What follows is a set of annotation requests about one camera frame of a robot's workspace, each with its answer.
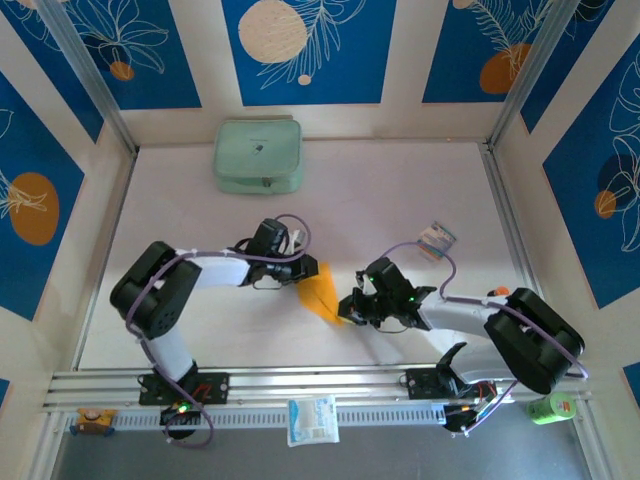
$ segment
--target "white table surface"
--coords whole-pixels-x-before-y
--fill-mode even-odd
[[[148,366],[110,306],[109,294],[151,242],[222,249],[253,235],[265,217],[284,212],[302,216],[311,226],[309,253],[330,263],[339,299],[355,285],[356,270],[388,247],[415,240],[434,220],[458,237],[450,251],[459,266],[451,293],[485,295],[499,285],[513,289],[522,283],[476,144],[314,141],[304,148],[302,187],[274,196],[218,191],[212,145],[142,148],[80,368]],[[414,248],[391,258],[414,286],[438,286],[449,273],[446,263],[427,262]],[[483,341],[449,331],[382,335],[372,327],[330,325],[300,305],[293,286],[195,291],[179,325],[202,367],[433,362],[456,341]],[[391,319],[383,325],[399,327]]]

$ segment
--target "blue backdrop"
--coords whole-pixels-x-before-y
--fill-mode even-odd
[[[33,320],[84,174],[2,74],[0,109],[4,177],[13,182],[20,174],[36,172],[53,183],[58,195],[57,228],[44,246],[33,246],[18,236],[8,213],[0,218],[0,306]],[[0,183],[0,208],[7,197],[7,185]]]
[[[640,37],[544,163],[601,308],[640,286],[639,53]]]
[[[0,10],[95,142],[104,121],[62,53],[52,50],[41,40],[46,39],[47,43],[58,48],[53,39],[48,37],[38,14],[17,0],[0,0]]]
[[[585,0],[556,46],[520,113],[529,132],[538,124],[615,0]]]
[[[636,403],[640,407],[640,363],[624,367],[624,374],[627,377],[627,382],[629,382],[629,387],[636,399]]]
[[[259,75],[266,65],[247,54],[238,33],[240,19],[255,3],[256,0],[222,1],[243,105],[380,103],[395,0],[349,0],[344,4],[344,12],[340,16],[332,16],[331,12],[335,13],[337,10],[335,7],[329,8],[330,18],[327,18],[324,23],[316,23],[319,25],[317,32],[320,48],[309,50],[313,47],[310,47],[311,42],[307,42],[310,56],[317,55],[321,59],[321,68],[315,69],[311,83],[305,86],[300,85],[298,77],[301,73],[305,74],[309,71],[301,72],[299,66],[295,68],[291,65],[292,81],[287,81],[289,76],[286,73],[266,87],[265,82],[271,73]],[[287,3],[297,7],[301,5],[301,2],[295,0],[287,0]],[[311,1],[306,5],[309,10],[304,18],[308,31],[316,16],[316,7],[321,3],[320,0]],[[332,23],[339,22],[340,19],[354,12],[358,13],[349,21],[336,25]],[[327,43],[325,43],[323,32],[327,35]],[[336,48],[336,41],[340,45],[339,51]],[[272,64],[274,69],[286,69],[288,66],[285,63]]]
[[[62,5],[121,109],[201,107],[168,0]],[[0,9],[95,141],[102,118],[37,12],[17,0],[0,0]]]
[[[553,98],[610,1],[613,0],[582,1],[532,100],[523,109],[529,124],[535,124]],[[511,70],[503,52],[517,45],[531,45],[551,5],[548,0],[450,0],[423,102],[503,101],[526,58],[526,54],[514,57]],[[483,71],[484,88],[481,85]],[[496,86],[505,82],[506,87]]]
[[[9,380],[0,378],[0,408],[2,408],[4,397],[7,395],[8,390],[9,390]]]

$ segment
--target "plastic packet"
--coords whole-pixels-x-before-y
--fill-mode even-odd
[[[340,441],[333,395],[289,400],[287,410],[287,444],[290,447]]]

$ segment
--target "yellow cloth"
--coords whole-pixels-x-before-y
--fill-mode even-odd
[[[336,325],[344,323],[338,316],[338,295],[328,263],[318,264],[318,275],[297,283],[296,287],[303,307],[327,322]]]

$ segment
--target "small yellow toy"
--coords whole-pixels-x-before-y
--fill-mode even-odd
[[[108,437],[115,429],[111,426],[117,410],[96,410],[90,408],[78,409],[76,424],[69,427],[73,436],[78,433],[86,435],[103,435]]]

